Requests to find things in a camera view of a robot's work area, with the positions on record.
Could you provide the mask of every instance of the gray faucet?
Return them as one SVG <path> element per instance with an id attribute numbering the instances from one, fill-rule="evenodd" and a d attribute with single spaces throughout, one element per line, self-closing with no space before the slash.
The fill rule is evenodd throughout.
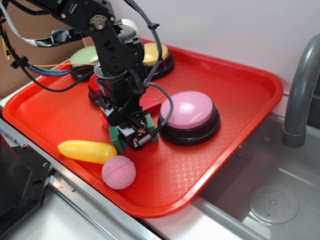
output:
<path id="1" fill-rule="evenodd" d="M 320 74 L 320 34 L 304 49 L 296 69 L 282 128 L 282 142 L 291 148 L 305 144 L 311 101 Z"/>

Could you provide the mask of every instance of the pink ball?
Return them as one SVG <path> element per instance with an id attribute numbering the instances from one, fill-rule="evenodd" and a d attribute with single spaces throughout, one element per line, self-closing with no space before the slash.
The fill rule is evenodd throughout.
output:
<path id="1" fill-rule="evenodd" d="M 110 188 L 121 190 L 129 187 L 136 178 L 135 164 L 125 156 L 114 156 L 102 167 L 102 179 Z"/>

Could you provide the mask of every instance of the toy banana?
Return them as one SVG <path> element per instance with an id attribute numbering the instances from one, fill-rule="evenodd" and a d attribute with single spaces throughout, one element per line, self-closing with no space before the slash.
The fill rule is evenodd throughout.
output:
<path id="1" fill-rule="evenodd" d="M 113 145 L 95 141 L 67 140 L 60 143 L 57 148 L 68 158 L 96 164 L 104 164 L 117 155 Z"/>

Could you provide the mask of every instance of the cardboard box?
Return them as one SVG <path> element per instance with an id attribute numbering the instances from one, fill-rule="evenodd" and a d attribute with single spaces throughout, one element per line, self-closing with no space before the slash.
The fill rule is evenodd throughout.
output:
<path id="1" fill-rule="evenodd" d="M 23 5 L 30 9 L 38 10 L 34 5 L 23 1 Z M 27 39 L 41 39 L 51 36 L 52 30 L 70 29 L 69 26 L 61 23 L 51 15 L 32 16 L 29 15 L 11 3 L 7 8 L 8 14 L 14 23 L 20 35 Z M 19 37 L 10 29 L 7 23 L 4 24 L 5 30 L 11 42 L 12 47 L 20 57 L 26 56 L 29 62 L 35 65 L 59 64 L 70 58 L 77 50 L 84 47 L 82 41 L 68 43 L 56 47 L 36 47 L 32 46 Z M 21 69 L 13 69 L 10 64 L 14 61 L 12 56 L 6 60 L 5 53 L 1 44 L 0 50 L 0 98 L 4 98 L 14 92 L 21 86 L 28 83 L 29 78 Z"/>

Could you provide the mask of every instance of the red tray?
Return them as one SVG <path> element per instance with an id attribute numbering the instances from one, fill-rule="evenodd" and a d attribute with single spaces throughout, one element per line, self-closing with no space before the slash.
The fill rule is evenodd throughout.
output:
<path id="1" fill-rule="evenodd" d="M 16 94 L 4 107 L 3 116 L 14 127 L 42 147 L 93 188 L 128 214 L 156 218 L 187 205 L 218 171 L 238 146 L 268 115 L 283 95 L 281 81 L 266 71 L 170 48 L 175 68 L 156 80 L 171 95 L 188 90 L 211 97 L 221 116 L 218 133 L 205 143 L 176 146 L 164 141 L 147 143 L 140 151 L 128 147 L 137 176 L 123 190 L 104 184 L 102 165 L 64 157 L 57 145 L 66 140 L 110 143 L 101 122 L 100 109 L 88 98 L 88 83 L 83 82 L 64 93 L 52 93 L 31 84 Z M 74 82 L 70 76 L 43 77 L 39 80 L 61 89 Z M 166 97 L 153 87 L 146 95 Z M 154 122 L 158 115 L 152 116 Z"/>

